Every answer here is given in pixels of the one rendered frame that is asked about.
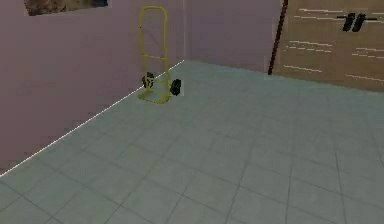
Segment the light brown wooden door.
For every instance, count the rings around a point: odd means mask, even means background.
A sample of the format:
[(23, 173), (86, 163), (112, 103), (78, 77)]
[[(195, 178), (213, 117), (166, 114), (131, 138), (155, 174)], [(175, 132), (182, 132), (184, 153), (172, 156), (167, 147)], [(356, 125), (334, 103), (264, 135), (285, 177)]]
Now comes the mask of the light brown wooden door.
[[(269, 72), (384, 92), (384, 0), (282, 0)], [(368, 31), (343, 32), (337, 16), (377, 17)]]

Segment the yellow hand truck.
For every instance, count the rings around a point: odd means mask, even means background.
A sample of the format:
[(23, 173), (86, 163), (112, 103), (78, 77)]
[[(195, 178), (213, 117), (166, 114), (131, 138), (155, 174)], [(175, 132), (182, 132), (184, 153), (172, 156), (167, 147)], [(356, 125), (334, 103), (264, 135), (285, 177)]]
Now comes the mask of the yellow hand truck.
[[(143, 36), (143, 20), (146, 11), (160, 10), (163, 14), (163, 25), (162, 25), (162, 39), (163, 39), (163, 54), (161, 56), (149, 55), (144, 50), (144, 36)], [(170, 79), (170, 68), (168, 60), (168, 46), (167, 46), (167, 24), (168, 24), (168, 13), (167, 10), (162, 6), (148, 5), (144, 6), (140, 10), (139, 14), (139, 49), (142, 58), (142, 68), (145, 72), (142, 77), (144, 91), (138, 95), (138, 98), (155, 104), (164, 104), (172, 96), (178, 96), (181, 93), (182, 81), (180, 79)], [(157, 59), (164, 63), (165, 79), (159, 80), (154, 74), (147, 70), (147, 59)]]

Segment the framed brown wall picture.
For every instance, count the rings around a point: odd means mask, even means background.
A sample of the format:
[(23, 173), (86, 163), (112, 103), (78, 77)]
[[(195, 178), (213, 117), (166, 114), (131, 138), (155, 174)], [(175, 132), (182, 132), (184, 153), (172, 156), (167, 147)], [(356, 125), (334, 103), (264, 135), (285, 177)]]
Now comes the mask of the framed brown wall picture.
[(24, 0), (29, 16), (107, 7), (109, 0)]

